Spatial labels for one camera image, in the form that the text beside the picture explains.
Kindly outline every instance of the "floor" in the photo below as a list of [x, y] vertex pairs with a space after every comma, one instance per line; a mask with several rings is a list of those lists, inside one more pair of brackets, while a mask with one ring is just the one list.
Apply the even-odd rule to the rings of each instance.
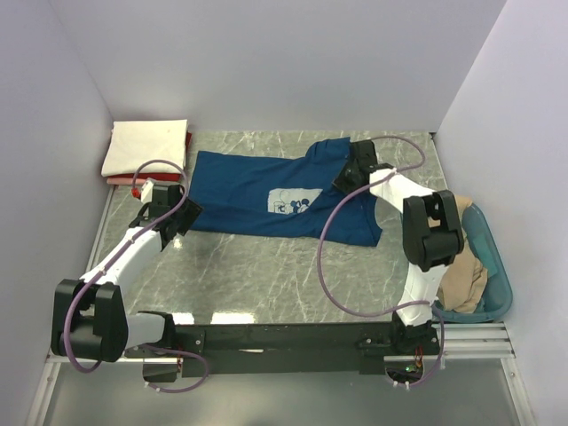
[[70, 368], [59, 374], [46, 425], [519, 424], [497, 359], [448, 361], [410, 392], [376, 375], [301, 373], [220, 375], [188, 394], [166, 395], [144, 388], [140, 365], [108, 364], [88, 378]]
[[[201, 132], [193, 137], [189, 172], [196, 153], [296, 158], [316, 141], [351, 136], [360, 140], [383, 134], [371, 131]], [[445, 189], [444, 174], [427, 132], [407, 132], [425, 151], [427, 161], [406, 175], [433, 189]], [[404, 142], [376, 143], [381, 162], [405, 165], [418, 153]], [[122, 238], [139, 203], [127, 187], [114, 192], [99, 256], [102, 259]], [[377, 248], [329, 242], [324, 268], [338, 300], [363, 312], [395, 305], [402, 296], [408, 262], [402, 251], [399, 213], [379, 200], [376, 221], [383, 229]], [[263, 238], [222, 233], [189, 232], [176, 238], [149, 264], [125, 295], [129, 313], [142, 310], [175, 312], [195, 323], [336, 322], [357, 320], [336, 309], [323, 295], [315, 268], [317, 240]]]

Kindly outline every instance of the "t-shirt print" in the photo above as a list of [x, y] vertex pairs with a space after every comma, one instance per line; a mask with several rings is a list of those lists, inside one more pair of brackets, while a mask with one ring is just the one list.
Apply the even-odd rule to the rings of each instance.
[[291, 215], [305, 212], [321, 194], [321, 189], [275, 188], [268, 193], [268, 211]]

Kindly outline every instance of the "folded red cloth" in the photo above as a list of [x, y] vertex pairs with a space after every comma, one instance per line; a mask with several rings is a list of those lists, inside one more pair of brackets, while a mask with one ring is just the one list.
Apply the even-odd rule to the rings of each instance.
[[[187, 135], [185, 136], [185, 151], [189, 149], [189, 143], [192, 140], [192, 134], [188, 131]], [[113, 175], [109, 176], [108, 179], [115, 179], [115, 178], [129, 178], [132, 180], [134, 178], [134, 173], [124, 173], [121, 175]], [[177, 182], [181, 175], [179, 173], [139, 173], [138, 179], [154, 179], [154, 180], [161, 180], [163, 182]]]
[[[109, 185], [126, 185], [126, 186], [130, 186], [132, 185], [132, 177], [107, 177], [106, 178], [106, 182]], [[135, 185], [143, 185], [146, 182], [145, 179], [136, 179], [136, 184]]]

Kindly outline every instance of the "black bracket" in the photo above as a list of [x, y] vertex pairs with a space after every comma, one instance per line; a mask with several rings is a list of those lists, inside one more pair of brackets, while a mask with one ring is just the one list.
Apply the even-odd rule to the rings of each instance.
[[[439, 221], [430, 227], [429, 218]], [[463, 233], [454, 195], [438, 191], [403, 200], [402, 244], [411, 264], [424, 272], [439, 264], [449, 265], [463, 250]]]
[[419, 326], [406, 326], [396, 312], [392, 313], [392, 345], [395, 351], [409, 353], [414, 352], [418, 346], [430, 343], [438, 343], [438, 333], [432, 327], [432, 321], [427, 321]]
[[[154, 185], [152, 202], [142, 206], [136, 218], [130, 222], [129, 227], [148, 225], [157, 217], [170, 211], [183, 196], [181, 185]], [[160, 233], [162, 249], [165, 249], [177, 233], [185, 235], [202, 211], [203, 207], [186, 198], [179, 210], [156, 225], [154, 230]]]
[[[73, 298], [83, 288], [81, 280], [63, 280], [55, 289], [51, 350], [65, 356], [63, 326]], [[94, 306], [94, 314], [81, 314]], [[128, 341], [128, 325], [119, 287], [108, 282], [89, 288], [73, 312], [71, 346], [77, 358], [115, 362]]]
[[342, 193], [352, 193], [368, 185], [371, 173], [386, 168], [392, 169], [392, 166], [378, 163], [375, 143], [372, 140], [352, 142], [349, 145], [349, 158], [333, 185]]

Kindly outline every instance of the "beige cloth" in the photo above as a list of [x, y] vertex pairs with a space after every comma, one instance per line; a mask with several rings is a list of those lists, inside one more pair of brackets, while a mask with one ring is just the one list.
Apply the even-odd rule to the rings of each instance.
[[[140, 164], [160, 159], [185, 166], [185, 138], [187, 120], [159, 122], [114, 122], [110, 147], [106, 153], [104, 178], [134, 173]], [[144, 167], [144, 173], [176, 173], [169, 164], [153, 163]]]
[[[463, 211], [473, 202], [468, 197], [455, 195], [455, 202], [462, 221]], [[473, 256], [463, 232], [463, 251], [457, 255], [440, 282], [438, 298], [447, 311], [472, 313], [481, 300], [487, 284], [487, 269]]]

